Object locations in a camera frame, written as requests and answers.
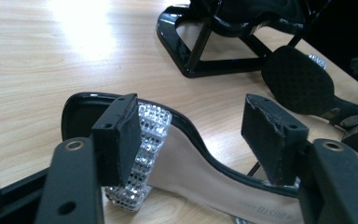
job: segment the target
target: sparkly ankle strap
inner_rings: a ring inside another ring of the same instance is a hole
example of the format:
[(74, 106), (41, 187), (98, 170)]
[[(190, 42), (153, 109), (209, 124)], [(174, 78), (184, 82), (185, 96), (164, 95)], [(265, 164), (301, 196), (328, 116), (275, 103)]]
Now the sparkly ankle strap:
[(147, 179), (153, 170), (158, 152), (164, 144), (171, 124), (170, 111), (156, 105), (139, 103), (142, 143), (124, 187), (106, 187), (106, 197), (122, 209), (138, 211), (152, 189)]

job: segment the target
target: black mechanical device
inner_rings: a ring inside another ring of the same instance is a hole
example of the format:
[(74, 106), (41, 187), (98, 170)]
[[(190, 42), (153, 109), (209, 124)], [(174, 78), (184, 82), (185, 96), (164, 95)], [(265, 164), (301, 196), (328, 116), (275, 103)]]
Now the black mechanical device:
[[(95, 121), (84, 126), (92, 130), (72, 132), (91, 133), (90, 138), (62, 133), (66, 140), (47, 170), (0, 189), (0, 223), (103, 223), (100, 186), (119, 186), (126, 179), (129, 173), (120, 167), (133, 164), (140, 131), (135, 94), (98, 100), (110, 103), (77, 104), (100, 115), (87, 119)], [(291, 185), (299, 177), (305, 223), (358, 223), (358, 158), (350, 147), (327, 139), (307, 142), (307, 127), (251, 94), (241, 133), (272, 186)]]
[[(185, 77), (207, 77), (258, 71), (271, 50), (255, 36), (269, 26), (294, 35), (288, 43), (295, 46), (307, 36), (330, 0), (193, 0), (189, 5), (171, 6), (158, 17), (157, 34), (164, 48)], [(193, 49), (189, 49), (176, 31), (185, 23), (202, 23)], [(202, 52), (214, 32), (224, 37), (236, 37), (251, 49), (256, 57), (203, 61)]]

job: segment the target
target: wooden table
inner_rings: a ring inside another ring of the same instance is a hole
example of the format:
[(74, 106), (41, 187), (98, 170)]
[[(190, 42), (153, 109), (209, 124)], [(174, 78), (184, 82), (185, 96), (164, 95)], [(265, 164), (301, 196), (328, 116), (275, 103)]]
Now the wooden table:
[[(155, 31), (158, 15), (174, 3), (187, 2), (0, 1), (0, 188), (49, 166), (61, 142), (63, 105), (80, 91), (137, 92), (170, 106), (194, 122), (218, 160), (243, 173), (250, 170), (255, 156), (240, 135), (244, 97), (248, 92), (273, 96), (260, 72), (183, 77)], [(190, 47), (199, 30), (199, 24), (179, 28)], [(269, 28), (256, 35), (271, 49), (290, 39)], [(297, 48), (321, 55), (303, 41)], [(202, 57), (249, 55), (239, 40), (213, 35)], [(327, 62), (336, 95), (358, 104), (358, 83)], [(310, 127), (310, 140), (342, 138), (343, 132), (324, 120), (294, 116)], [(138, 213), (103, 205), (106, 223), (233, 222), (160, 189), (152, 190)]]

